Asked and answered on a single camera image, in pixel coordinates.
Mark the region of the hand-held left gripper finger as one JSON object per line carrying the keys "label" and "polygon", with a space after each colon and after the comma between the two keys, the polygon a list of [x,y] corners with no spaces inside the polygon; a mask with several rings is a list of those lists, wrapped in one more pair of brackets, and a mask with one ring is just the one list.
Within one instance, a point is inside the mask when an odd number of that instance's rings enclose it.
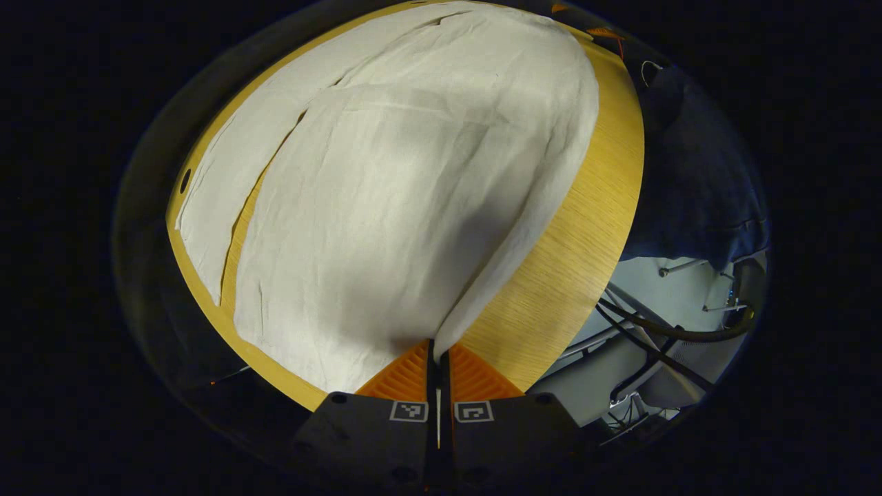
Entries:
{"label": "hand-held left gripper finger", "polygon": [[579,483],[591,449],[554,393],[521,391],[459,344],[440,370],[454,493],[562,494]]}
{"label": "hand-held left gripper finger", "polygon": [[334,391],[296,431],[296,474],[320,494],[423,494],[435,445],[433,342],[404,352],[355,393]]}

